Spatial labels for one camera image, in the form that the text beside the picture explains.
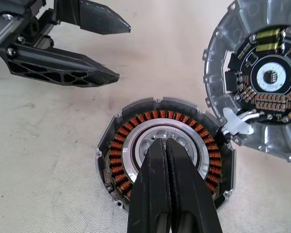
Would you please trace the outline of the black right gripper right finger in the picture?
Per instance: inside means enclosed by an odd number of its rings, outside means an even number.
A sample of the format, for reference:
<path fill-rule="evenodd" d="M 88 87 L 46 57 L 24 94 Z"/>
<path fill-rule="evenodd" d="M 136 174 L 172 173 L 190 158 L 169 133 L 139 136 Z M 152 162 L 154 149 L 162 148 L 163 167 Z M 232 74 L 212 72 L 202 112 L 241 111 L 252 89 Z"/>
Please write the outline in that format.
<path fill-rule="evenodd" d="M 185 148 L 166 141 L 172 233 L 223 233 L 212 194 Z"/>

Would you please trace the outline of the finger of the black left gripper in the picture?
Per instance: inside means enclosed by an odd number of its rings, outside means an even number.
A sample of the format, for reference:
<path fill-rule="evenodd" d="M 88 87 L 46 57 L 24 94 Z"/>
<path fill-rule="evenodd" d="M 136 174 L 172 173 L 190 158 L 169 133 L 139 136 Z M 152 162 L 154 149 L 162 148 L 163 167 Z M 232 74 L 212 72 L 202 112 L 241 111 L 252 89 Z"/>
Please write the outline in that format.
<path fill-rule="evenodd" d="M 10 44 L 0 57 L 16 76 L 62 86 L 100 87 L 115 83 L 119 74 L 89 57 L 65 50 Z"/>
<path fill-rule="evenodd" d="M 97 34 L 130 33 L 131 26 L 110 7 L 90 0 L 54 0 L 53 20 Z"/>

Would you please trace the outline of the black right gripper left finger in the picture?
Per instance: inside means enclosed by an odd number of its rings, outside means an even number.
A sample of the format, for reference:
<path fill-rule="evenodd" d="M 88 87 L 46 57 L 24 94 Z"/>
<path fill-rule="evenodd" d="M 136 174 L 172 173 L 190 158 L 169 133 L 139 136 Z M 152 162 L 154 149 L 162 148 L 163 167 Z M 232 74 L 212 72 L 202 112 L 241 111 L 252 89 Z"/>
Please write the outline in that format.
<path fill-rule="evenodd" d="M 162 139 L 148 148 L 131 190 L 127 233 L 169 233 L 171 199 Z"/>

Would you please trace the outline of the silver motor lid with circuit board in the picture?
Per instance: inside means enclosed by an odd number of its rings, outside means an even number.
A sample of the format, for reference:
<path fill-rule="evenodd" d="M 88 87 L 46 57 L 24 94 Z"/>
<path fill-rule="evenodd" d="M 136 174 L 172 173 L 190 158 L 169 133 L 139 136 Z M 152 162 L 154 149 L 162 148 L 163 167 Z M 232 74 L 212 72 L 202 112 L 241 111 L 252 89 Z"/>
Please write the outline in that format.
<path fill-rule="evenodd" d="M 234 0 L 204 50 L 207 105 L 226 123 L 224 108 L 253 134 L 231 139 L 291 163 L 291 0 Z"/>

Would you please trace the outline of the motor housing with copper windings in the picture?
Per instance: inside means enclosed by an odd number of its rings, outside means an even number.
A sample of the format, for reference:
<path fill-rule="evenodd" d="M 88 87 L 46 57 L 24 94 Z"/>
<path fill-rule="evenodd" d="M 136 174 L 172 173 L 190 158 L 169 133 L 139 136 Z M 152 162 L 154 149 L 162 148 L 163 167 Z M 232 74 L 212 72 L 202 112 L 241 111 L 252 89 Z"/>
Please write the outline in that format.
<path fill-rule="evenodd" d="M 112 117 L 96 150 L 96 169 L 111 201 L 125 214 L 131 189 L 148 149 L 156 139 L 174 139 L 221 208 L 235 189 L 236 152 L 218 120 L 197 105 L 171 97 L 145 98 Z"/>

